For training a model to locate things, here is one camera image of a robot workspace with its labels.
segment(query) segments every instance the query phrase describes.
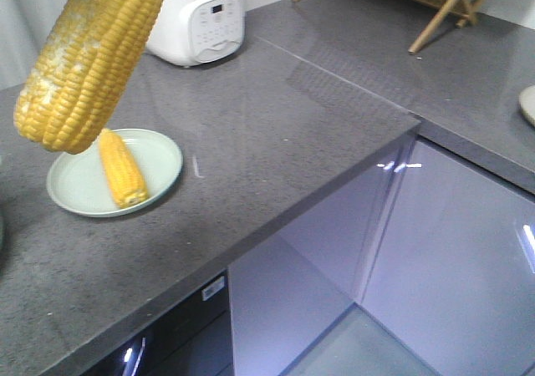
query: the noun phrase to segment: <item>rice cooker control panel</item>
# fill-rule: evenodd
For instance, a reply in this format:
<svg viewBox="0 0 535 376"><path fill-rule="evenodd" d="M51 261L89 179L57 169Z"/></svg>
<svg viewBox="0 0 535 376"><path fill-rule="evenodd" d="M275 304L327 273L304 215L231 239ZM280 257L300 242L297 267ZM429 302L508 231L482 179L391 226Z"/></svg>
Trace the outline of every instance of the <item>rice cooker control panel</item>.
<svg viewBox="0 0 535 376"><path fill-rule="evenodd" d="M243 15L239 0L211 0L196 7L190 21L195 58L210 62L237 50L243 40Z"/></svg>

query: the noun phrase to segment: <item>kitchen cabinet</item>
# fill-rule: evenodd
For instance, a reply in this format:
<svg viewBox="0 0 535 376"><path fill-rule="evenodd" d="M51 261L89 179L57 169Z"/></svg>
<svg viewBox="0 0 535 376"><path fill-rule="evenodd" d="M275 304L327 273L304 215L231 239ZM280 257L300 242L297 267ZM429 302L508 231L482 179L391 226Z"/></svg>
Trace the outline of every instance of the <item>kitchen cabinet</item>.
<svg viewBox="0 0 535 376"><path fill-rule="evenodd" d="M348 297L355 299L373 256L374 233L404 150L378 160L278 234Z"/></svg>
<svg viewBox="0 0 535 376"><path fill-rule="evenodd" d="M443 376L535 361L535 203L418 142L362 306Z"/></svg>
<svg viewBox="0 0 535 376"><path fill-rule="evenodd" d="M236 376L280 374L353 304L359 264L405 150L396 147L231 264Z"/></svg>

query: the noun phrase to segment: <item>yellow corn cob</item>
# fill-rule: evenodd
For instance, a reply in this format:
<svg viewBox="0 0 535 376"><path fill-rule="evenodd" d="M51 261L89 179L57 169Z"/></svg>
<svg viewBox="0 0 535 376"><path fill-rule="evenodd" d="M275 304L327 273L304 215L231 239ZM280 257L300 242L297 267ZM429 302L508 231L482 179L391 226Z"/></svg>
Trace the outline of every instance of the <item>yellow corn cob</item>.
<svg viewBox="0 0 535 376"><path fill-rule="evenodd" d="M145 178L123 139L104 128L98 139L100 160L115 204L124 209L149 198Z"/></svg>
<svg viewBox="0 0 535 376"><path fill-rule="evenodd" d="M68 0L15 107L47 150L89 147L112 115L163 0Z"/></svg>

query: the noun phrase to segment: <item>countertop edge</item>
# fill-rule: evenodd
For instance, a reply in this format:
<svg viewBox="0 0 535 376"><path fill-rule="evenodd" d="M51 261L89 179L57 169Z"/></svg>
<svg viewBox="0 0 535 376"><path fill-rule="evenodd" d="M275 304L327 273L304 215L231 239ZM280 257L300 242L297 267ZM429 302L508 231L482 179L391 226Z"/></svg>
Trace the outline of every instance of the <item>countertop edge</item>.
<svg viewBox="0 0 535 376"><path fill-rule="evenodd" d="M79 348L67 353L57 363L45 369L39 376L57 376L58 374L81 374L98 363L103 357L112 353L129 338L134 337L141 330L153 323L177 303L187 298L198 287L224 271L236 259L261 244L273 233L280 230L290 221L300 216L323 198L350 182L355 176L374 165L388 152L396 147L412 144L418 136L420 123L413 125L398 137L386 142L376 151L355 163L343 173L334 177L330 182L318 188L310 195L283 211L253 233L249 234L234 246L214 257L204 266L199 267L188 277L183 277L173 286L137 308L127 317L122 318L110 328L102 330L98 335L85 342ZM108 347L103 353L102 347Z"/></svg>

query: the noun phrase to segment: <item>floor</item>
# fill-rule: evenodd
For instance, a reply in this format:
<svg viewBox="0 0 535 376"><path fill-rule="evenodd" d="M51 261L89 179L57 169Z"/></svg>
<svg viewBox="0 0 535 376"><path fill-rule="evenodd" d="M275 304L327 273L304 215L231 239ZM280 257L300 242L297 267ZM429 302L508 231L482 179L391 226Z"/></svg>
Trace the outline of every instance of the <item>floor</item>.
<svg viewBox="0 0 535 376"><path fill-rule="evenodd" d="M437 376L356 305L283 376Z"/></svg>

